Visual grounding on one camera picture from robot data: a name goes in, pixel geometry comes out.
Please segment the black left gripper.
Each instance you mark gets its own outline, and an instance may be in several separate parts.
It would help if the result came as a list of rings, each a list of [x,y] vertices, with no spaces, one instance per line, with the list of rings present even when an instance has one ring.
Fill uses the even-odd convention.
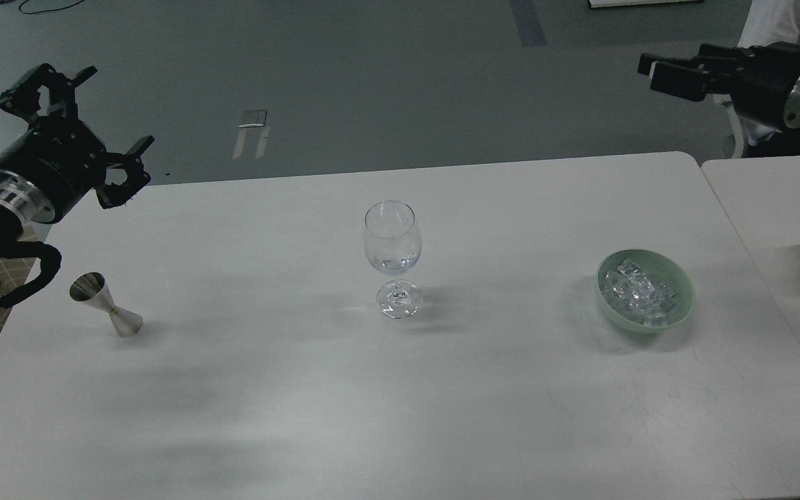
[[[155,142],[152,135],[123,154],[109,152],[78,120],[76,88],[97,72],[89,66],[69,77],[42,64],[0,94],[0,110],[29,126],[0,153],[0,181],[16,176],[41,191],[47,200],[35,216],[41,224],[60,222],[96,186],[99,205],[111,209],[126,205],[151,181],[142,155]],[[108,181],[111,170],[124,173],[124,180]]]

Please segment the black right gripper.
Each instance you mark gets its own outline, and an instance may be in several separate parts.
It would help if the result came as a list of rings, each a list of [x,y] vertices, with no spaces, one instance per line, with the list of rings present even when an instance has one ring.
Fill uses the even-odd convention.
[[[800,129],[800,44],[702,44],[689,58],[642,53],[637,72],[655,92],[693,102],[730,92],[740,116],[779,132]]]

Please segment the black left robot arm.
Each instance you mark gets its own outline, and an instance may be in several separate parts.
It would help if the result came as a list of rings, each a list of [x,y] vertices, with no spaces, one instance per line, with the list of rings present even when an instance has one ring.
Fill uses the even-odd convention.
[[[26,122],[0,153],[0,309],[47,287],[63,262],[50,244],[24,241],[25,224],[57,224],[89,191],[102,208],[121,208],[151,181],[142,155],[153,137],[110,152],[80,120],[76,89],[96,72],[67,76],[44,63],[0,94],[0,110]]]

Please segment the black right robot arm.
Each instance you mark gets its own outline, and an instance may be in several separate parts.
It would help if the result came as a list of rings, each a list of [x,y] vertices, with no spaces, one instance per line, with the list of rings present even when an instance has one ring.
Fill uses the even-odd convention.
[[[655,92],[692,102],[727,96],[736,113],[752,122],[780,132],[800,128],[800,44],[702,44],[691,59],[643,53],[637,70]]]

